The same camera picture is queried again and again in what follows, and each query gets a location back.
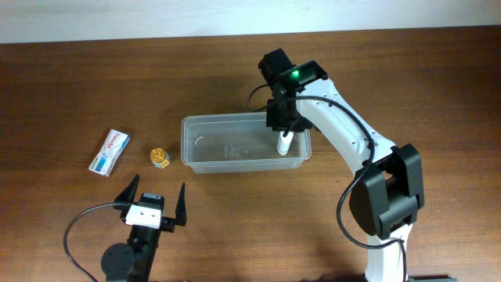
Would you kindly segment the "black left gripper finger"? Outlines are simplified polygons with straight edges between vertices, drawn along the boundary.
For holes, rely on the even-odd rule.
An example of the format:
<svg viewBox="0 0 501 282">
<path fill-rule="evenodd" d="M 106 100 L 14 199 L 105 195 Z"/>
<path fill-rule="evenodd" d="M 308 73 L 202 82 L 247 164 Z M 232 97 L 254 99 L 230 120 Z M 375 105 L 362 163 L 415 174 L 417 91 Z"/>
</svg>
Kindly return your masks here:
<svg viewBox="0 0 501 282">
<path fill-rule="evenodd" d="M 131 204 L 135 198 L 135 194 L 139 185 L 140 176 L 135 175 L 128 186 L 115 198 L 114 203 Z"/>
<path fill-rule="evenodd" d="M 186 184 L 183 183 L 179 192 L 178 201 L 175 208 L 175 225 L 185 226 L 187 223 L 186 211 Z"/>
</svg>

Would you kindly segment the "white spray bottle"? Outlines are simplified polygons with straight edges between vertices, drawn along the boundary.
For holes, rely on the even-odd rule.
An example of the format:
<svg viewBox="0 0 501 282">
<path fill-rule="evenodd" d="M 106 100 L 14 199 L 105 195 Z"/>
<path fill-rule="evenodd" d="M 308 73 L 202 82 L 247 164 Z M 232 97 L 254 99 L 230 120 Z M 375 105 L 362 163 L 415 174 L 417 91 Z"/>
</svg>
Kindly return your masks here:
<svg viewBox="0 0 501 282">
<path fill-rule="evenodd" d="M 280 155 L 282 156 L 287 155 L 293 138 L 294 134 L 292 132 L 286 132 L 286 131 L 279 132 L 277 150 Z"/>
</svg>

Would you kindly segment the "white Panadol box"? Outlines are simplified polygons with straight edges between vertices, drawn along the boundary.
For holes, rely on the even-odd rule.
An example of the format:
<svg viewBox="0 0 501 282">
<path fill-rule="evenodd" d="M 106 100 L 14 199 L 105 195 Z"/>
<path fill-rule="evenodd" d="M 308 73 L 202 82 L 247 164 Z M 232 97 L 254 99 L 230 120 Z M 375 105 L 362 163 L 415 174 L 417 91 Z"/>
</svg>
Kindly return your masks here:
<svg viewBox="0 0 501 282">
<path fill-rule="evenodd" d="M 108 177 L 129 141 L 130 136 L 128 134 L 111 129 L 88 170 Z"/>
</svg>

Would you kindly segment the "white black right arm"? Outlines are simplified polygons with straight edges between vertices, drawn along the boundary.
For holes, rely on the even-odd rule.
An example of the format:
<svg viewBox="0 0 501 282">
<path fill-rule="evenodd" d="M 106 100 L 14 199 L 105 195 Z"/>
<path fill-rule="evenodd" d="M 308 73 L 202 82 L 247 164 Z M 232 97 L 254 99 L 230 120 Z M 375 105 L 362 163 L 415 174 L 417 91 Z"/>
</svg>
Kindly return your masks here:
<svg viewBox="0 0 501 282">
<path fill-rule="evenodd" d="M 354 176 L 341 194 L 336 218 L 341 232 L 368 251 L 367 281 L 408 281 L 406 245 L 424 206 L 421 156 L 412 144 L 397 146 L 364 121 L 341 97 L 314 60 L 292 63 L 282 49 L 258 64 L 272 98 L 262 109 L 287 153 L 292 135 L 317 128 Z"/>
</svg>

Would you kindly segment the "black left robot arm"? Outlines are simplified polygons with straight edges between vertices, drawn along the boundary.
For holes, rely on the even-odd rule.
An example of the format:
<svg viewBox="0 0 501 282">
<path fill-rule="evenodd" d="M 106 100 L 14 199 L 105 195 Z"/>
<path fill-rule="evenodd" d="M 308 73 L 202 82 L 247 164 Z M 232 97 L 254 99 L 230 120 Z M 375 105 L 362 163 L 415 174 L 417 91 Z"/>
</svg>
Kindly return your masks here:
<svg viewBox="0 0 501 282">
<path fill-rule="evenodd" d="M 131 231 L 124 243 L 113 244 L 103 253 L 101 268 L 107 281 L 148 281 L 160 235 L 174 233 L 177 226 L 187 223 L 185 184 L 179 191 L 175 216 L 170 218 L 163 215 L 164 197 L 142 193 L 135 200 L 139 180 L 136 175 L 114 200 L 122 222 Z"/>
</svg>

